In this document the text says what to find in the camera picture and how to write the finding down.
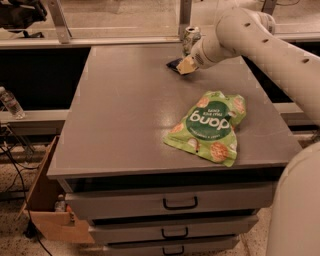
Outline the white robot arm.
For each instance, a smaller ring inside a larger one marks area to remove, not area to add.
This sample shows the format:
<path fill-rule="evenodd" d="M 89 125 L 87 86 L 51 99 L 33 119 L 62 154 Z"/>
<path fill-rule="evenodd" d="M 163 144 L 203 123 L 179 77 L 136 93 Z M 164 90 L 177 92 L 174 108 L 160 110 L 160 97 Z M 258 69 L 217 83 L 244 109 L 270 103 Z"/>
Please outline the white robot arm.
<path fill-rule="evenodd" d="M 178 65 L 188 74 L 245 56 L 320 125 L 320 58 L 274 36 L 274 19 L 233 8 Z M 320 142 L 299 152 L 274 195 L 266 256 L 320 256 Z"/>

